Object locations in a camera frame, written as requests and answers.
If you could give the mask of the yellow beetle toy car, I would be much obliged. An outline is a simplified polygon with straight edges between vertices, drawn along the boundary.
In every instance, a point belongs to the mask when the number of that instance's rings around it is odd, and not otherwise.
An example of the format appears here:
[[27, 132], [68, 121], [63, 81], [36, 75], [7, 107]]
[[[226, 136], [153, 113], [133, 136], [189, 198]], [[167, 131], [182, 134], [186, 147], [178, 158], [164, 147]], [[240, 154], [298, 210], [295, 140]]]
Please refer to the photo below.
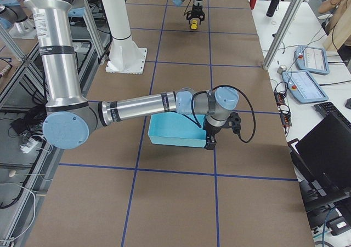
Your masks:
[[190, 29], [195, 31], [198, 29], [198, 21], [193, 19], [190, 21]]

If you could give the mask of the light blue plastic bin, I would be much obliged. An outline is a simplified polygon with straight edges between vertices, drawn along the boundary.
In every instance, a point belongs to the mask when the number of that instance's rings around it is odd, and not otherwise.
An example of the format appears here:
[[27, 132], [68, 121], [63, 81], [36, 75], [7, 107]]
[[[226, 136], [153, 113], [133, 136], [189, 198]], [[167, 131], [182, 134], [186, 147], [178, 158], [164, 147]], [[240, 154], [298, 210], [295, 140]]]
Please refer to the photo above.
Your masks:
[[154, 114], [148, 136], [153, 144], [204, 148], [206, 131], [186, 117], [173, 113]]

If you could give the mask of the black water bottle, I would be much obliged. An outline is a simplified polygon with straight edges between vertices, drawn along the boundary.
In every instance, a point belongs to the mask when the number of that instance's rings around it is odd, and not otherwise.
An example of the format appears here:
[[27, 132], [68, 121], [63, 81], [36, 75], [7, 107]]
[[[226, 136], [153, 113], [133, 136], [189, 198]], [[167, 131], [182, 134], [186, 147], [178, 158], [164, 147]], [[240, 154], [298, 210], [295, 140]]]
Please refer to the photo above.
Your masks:
[[270, 5], [268, 7], [266, 16], [267, 17], [273, 17], [275, 11], [277, 10], [277, 7], [279, 5], [280, 0], [271, 0]]

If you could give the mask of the orange black electronics board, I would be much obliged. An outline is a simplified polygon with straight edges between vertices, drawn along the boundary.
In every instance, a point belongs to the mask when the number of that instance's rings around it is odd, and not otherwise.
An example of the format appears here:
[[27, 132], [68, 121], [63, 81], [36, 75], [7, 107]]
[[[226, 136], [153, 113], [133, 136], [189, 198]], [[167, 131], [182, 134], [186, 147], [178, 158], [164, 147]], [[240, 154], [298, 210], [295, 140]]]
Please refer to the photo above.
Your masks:
[[279, 111], [282, 126], [289, 128], [292, 126], [291, 123], [291, 110], [285, 101], [285, 95], [283, 93], [274, 93], [276, 105]]

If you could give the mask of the small silver metal cylinder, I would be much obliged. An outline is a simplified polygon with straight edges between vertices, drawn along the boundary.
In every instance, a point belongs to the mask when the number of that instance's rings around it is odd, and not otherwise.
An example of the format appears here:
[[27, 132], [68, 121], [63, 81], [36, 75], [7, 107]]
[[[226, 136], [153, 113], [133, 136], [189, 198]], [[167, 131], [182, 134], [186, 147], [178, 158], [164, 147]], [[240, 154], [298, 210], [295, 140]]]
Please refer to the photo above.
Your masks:
[[278, 74], [282, 74], [283, 72], [285, 72], [287, 70], [287, 67], [285, 65], [281, 65], [279, 66], [277, 73]]

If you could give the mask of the lower blue teach pendant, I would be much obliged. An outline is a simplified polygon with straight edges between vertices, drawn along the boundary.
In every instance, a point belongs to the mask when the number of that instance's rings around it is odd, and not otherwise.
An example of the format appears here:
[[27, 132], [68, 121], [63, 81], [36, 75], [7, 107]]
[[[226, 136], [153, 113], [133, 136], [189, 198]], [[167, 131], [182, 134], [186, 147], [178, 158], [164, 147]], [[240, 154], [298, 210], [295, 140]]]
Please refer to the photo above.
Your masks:
[[285, 71], [281, 75], [289, 91], [299, 103], [310, 104], [329, 99], [309, 71]]

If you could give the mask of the blue teach pendant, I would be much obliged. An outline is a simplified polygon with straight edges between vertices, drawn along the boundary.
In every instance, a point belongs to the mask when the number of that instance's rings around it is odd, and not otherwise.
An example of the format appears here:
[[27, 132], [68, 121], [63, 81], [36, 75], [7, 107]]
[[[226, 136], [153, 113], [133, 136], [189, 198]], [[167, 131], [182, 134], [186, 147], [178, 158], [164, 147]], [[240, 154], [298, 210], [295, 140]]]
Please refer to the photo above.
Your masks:
[[327, 53], [324, 48], [298, 45], [295, 50], [296, 65], [300, 70], [327, 75], [330, 73]]
[[285, 71], [281, 75], [289, 91], [299, 103], [310, 104], [329, 99], [309, 71]]

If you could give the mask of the black laptop computer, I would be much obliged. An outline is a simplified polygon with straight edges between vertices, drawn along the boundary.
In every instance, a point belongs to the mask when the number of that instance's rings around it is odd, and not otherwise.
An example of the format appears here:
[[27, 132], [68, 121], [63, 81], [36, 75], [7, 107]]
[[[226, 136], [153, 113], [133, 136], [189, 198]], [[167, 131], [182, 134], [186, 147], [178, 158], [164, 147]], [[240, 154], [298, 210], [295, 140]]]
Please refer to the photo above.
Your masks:
[[306, 211], [350, 198], [350, 128], [340, 117], [328, 114], [305, 137], [291, 140], [288, 146], [303, 176], [318, 182], [325, 192], [306, 202]]

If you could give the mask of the black keyboard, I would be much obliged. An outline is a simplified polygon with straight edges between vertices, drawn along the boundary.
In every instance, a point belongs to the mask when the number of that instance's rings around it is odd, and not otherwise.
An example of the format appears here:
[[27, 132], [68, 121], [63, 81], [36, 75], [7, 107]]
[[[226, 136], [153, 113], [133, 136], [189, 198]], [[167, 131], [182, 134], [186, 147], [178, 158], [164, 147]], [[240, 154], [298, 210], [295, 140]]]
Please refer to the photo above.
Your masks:
[[330, 113], [336, 116], [348, 128], [351, 127], [350, 121], [339, 111], [332, 102], [323, 102], [313, 105], [315, 110], [324, 118]]

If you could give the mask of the upper blue teach pendant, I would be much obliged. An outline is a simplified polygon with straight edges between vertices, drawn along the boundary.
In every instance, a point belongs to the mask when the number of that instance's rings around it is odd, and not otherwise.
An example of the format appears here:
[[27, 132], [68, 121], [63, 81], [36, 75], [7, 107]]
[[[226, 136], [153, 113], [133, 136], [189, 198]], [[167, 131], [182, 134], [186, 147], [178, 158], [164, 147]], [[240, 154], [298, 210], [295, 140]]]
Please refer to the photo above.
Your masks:
[[327, 53], [324, 48], [298, 45], [295, 50], [296, 65], [300, 70], [327, 75], [330, 73]]

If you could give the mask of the person in beige clothes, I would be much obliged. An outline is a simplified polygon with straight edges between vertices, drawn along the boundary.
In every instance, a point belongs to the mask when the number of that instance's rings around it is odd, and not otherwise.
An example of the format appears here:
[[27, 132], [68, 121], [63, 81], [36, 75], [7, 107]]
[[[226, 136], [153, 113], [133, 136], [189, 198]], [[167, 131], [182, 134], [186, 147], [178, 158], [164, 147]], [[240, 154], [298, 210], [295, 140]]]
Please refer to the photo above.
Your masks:
[[329, 22], [325, 25], [325, 32], [328, 35], [330, 33], [333, 33], [334, 36], [336, 35], [334, 28], [348, 8], [350, 8], [350, 0], [326, 0], [320, 4], [318, 9], [320, 14], [332, 12]]

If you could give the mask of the white power strip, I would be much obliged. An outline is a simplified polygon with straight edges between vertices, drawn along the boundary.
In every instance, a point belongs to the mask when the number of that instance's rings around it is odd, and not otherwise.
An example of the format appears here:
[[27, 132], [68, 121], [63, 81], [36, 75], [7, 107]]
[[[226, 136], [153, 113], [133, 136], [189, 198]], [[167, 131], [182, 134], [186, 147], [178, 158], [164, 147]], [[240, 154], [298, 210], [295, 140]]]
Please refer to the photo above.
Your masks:
[[31, 152], [37, 145], [38, 145], [38, 141], [32, 137], [30, 137], [27, 141], [27, 143], [24, 143], [22, 145], [20, 145], [20, 150], [23, 153], [28, 154], [29, 152]]

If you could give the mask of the black power adapter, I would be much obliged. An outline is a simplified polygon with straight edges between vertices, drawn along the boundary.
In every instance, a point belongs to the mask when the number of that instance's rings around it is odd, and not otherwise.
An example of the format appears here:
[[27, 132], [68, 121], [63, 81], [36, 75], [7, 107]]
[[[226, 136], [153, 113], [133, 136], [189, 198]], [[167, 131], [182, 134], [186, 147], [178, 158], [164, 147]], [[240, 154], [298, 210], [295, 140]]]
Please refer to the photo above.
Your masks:
[[25, 121], [22, 118], [18, 118], [10, 123], [11, 128], [17, 133], [22, 134], [27, 130]]

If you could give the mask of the aluminium frame post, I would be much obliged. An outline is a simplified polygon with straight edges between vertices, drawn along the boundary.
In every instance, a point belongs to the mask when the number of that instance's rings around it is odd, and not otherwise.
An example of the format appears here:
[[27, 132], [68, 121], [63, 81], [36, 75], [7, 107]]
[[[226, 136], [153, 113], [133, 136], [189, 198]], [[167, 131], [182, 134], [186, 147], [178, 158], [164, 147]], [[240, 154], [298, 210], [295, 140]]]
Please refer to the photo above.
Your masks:
[[268, 70], [269, 66], [271, 65], [276, 53], [278, 52], [278, 48], [280, 44], [282, 43], [283, 39], [285, 38], [285, 35], [288, 31], [288, 28], [293, 22], [294, 17], [296, 16], [296, 13], [301, 5], [303, 0], [292, 0], [289, 3], [289, 6], [287, 8], [287, 11], [282, 19], [282, 22], [278, 28], [278, 31], [269, 47], [269, 50], [265, 56], [265, 59], [262, 64], [262, 68], [264, 70]]

